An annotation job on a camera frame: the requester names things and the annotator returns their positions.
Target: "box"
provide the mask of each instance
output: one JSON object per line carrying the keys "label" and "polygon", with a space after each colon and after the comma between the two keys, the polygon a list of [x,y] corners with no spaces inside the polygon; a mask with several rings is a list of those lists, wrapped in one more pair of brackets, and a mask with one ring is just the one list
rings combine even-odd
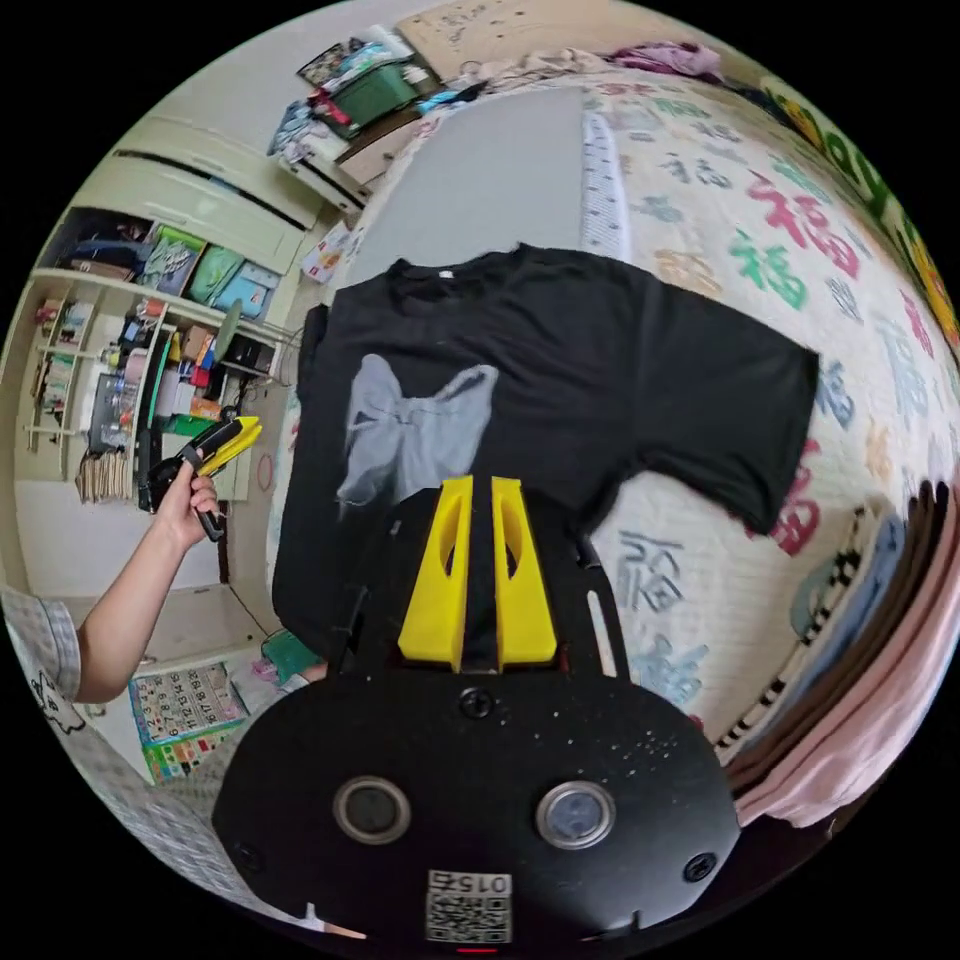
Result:
{"label": "box", "polygon": [[331,96],[331,100],[358,126],[379,120],[385,114],[405,107],[419,94],[403,78],[403,67],[385,63],[368,70],[353,83]]}
{"label": "box", "polygon": [[180,356],[196,362],[208,336],[203,327],[191,327],[180,341]]}

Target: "green box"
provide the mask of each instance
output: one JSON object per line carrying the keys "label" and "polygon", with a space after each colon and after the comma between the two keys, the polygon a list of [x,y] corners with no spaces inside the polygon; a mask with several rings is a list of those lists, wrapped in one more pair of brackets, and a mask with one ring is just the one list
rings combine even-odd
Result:
{"label": "green box", "polygon": [[331,99],[354,123],[365,127],[412,103],[418,96],[403,79],[403,68],[399,64],[383,63],[338,90]]}

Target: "qr code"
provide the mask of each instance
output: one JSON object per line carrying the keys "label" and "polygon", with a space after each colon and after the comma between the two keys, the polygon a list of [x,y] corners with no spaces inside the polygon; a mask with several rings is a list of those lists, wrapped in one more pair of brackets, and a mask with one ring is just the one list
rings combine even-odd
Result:
{"label": "qr code", "polygon": [[510,920],[509,877],[431,872],[427,890],[428,940],[509,943]]}

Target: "stacked items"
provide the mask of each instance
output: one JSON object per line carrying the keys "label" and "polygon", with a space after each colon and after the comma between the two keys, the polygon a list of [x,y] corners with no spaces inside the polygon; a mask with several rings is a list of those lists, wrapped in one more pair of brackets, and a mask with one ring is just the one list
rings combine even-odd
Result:
{"label": "stacked items", "polygon": [[74,483],[81,503],[122,500],[126,496],[127,456],[123,450],[95,454],[89,451],[80,461]]}
{"label": "stacked items", "polygon": [[73,357],[53,354],[47,361],[41,387],[41,409],[48,414],[63,413],[67,402],[67,390],[73,378]]}
{"label": "stacked items", "polygon": [[803,827],[884,776],[943,680],[960,633],[960,469],[925,481],[907,522],[859,509],[803,641],[717,745],[741,823]]}

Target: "hand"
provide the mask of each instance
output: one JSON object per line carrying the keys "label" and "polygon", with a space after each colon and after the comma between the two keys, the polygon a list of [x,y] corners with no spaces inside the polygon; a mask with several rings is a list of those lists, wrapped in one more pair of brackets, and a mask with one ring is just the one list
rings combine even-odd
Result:
{"label": "hand", "polygon": [[193,467],[184,462],[160,501],[154,521],[173,536],[184,553],[206,536],[194,510],[216,515],[217,492],[209,477],[195,477]]}
{"label": "hand", "polygon": [[325,663],[315,663],[312,667],[300,671],[300,676],[308,683],[314,683],[316,680],[323,680],[327,675],[327,665]]}

